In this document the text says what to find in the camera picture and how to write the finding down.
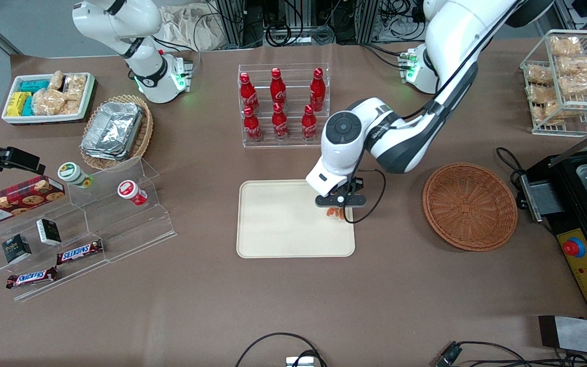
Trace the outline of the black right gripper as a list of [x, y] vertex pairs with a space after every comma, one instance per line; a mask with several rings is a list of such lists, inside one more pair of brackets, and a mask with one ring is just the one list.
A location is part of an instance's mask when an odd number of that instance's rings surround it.
[[40, 163], [38, 156], [18, 148], [0, 148], [0, 172], [4, 169], [19, 169], [37, 175], [43, 175], [46, 167]]

